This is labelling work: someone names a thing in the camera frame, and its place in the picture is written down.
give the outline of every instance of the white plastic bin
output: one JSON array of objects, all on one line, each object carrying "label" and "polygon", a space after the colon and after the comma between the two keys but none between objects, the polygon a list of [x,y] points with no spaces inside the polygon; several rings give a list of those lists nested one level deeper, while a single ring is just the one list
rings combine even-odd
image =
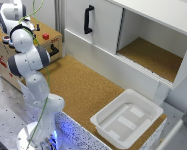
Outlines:
[{"label": "white plastic bin", "polygon": [[115,147],[128,149],[162,113],[162,108],[128,89],[90,120]]}]

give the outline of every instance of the black handle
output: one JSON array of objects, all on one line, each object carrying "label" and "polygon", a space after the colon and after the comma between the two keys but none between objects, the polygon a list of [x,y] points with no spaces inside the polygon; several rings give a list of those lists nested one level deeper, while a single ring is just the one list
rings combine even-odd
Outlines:
[{"label": "black handle", "polygon": [[84,24],[84,31],[85,34],[91,33],[93,30],[89,28],[89,12],[94,10],[94,7],[89,5],[89,8],[85,10],[85,24]]},{"label": "black handle", "polygon": [[59,52],[59,50],[53,44],[51,44],[51,49],[53,51],[49,53],[50,57],[55,55],[55,54],[57,54]]}]

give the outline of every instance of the cork board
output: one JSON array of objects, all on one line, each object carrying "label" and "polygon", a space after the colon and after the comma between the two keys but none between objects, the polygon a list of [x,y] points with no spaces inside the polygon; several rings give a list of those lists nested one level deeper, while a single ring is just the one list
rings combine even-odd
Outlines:
[{"label": "cork board", "polygon": [[[31,22],[35,25],[36,27],[36,21],[33,17],[31,17]],[[50,28],[49,26],[43,24],[42,22],[39,21],[39,25],[40,25],[40,31],[35,31],[34,33],[36,34],[36,38],[39,41],[40,45],[44,44],[45,42],[47,42],[50,39],[56,38],[57,36],[62,36],[61,33],[57,32],[56,30]],[[42,35],[44,33],[49,33],[49,39],[48,40],[44,40],[42,38]],[[0,28],[0,42],[2,42],[2,38],[3,36],[5,36],[6,34],[1,32],[1,28]]]},{"label": "cork board", "polygon": [[[48,68],[51,93],[65,99],[63,111],[116,150],[97,133],[90,118],[124,92],[124,89],[68,55],[49,65]],[[40,72],[47,78],[46,68]],[[165,119],[166,115],[160,116],[129,150],[139,149]]]},{"label": "cork board", "polygon": [[171,82],[174,82],[183,60],[142,38],[137,38],[118,53]]}]

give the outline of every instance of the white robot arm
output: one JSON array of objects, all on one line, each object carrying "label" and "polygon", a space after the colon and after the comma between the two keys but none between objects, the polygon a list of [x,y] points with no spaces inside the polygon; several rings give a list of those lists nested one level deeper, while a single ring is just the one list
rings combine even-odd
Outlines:
[{"label": "white robot arm", "polygon": [[25,78],[31,95],[31,97],[24,97],[25,102],[40,109],[39,117],[42,117],[39,118],[39,120],[41,119],[39,125],[36,130],[34,128],[28,133],[25,140],[30,141],[33,137],[29,149],[42,150],[41,143],[45,139],[49,139],[50,135],[56,130],[54,114],[64,108],[65,102],[62,97],[50,94],[46,79],[37,71],[49,65],[50,55],[43,47],[34,46],[34,26],[31,24],[30,18],[19,24],[19,20],[26,16],[26,7],[22,5],[21,0],[11,2],[13,3],[0,3],[1,28],[4,33],[10,36],[16,51],[19,52],[19,54],[8,59],[8,67],[14,75]]}]

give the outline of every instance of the cork work surface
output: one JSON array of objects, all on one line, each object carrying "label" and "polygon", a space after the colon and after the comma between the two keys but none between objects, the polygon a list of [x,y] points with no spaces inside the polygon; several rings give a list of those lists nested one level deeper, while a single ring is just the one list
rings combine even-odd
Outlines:
[{"label": "cork work surface", "polygon": [[[35,25],[36,27],[36,21],[33,17],[31,17],[31,22]],[[43,24],[42,22],[39,21],[39,25],[40,25],[40,31],[35,31],[34,33],[36,34],[36,38],[39,41],[40,45],[42,45],[43,43],[47,42],[50,39],[53,39],[57,36],[61,36],[61,34],[59,32],[57,32],[56,30],[50,28],[49,26]],[[44,33],[48,33],[49,34],[49,39],[48,40],[44,40],[42,38],[42,35]],[[0,28],[0,42],[2,43],[2,38],[3,36],[5,36],[6,34],[1,32],[1,28]]]},{"label": "cork work surface", "polygon": [[137,38],[118,53],[171,82],[174,82],[183,60],[142,38]]},{"label": "cork work surface", "polygon": [[[116,148],[103,139],[96,131],[90,118],[124,92],[124,89],[89,69],[71,56],[66,56],[49,65],[51,93],[65,99],[64,112],[85,127],[88,131],[105,142],[112,149]],[[41,73],[47,78],[46,69]],[[162,115],[129,149],[139,149],[166,119]]]}]

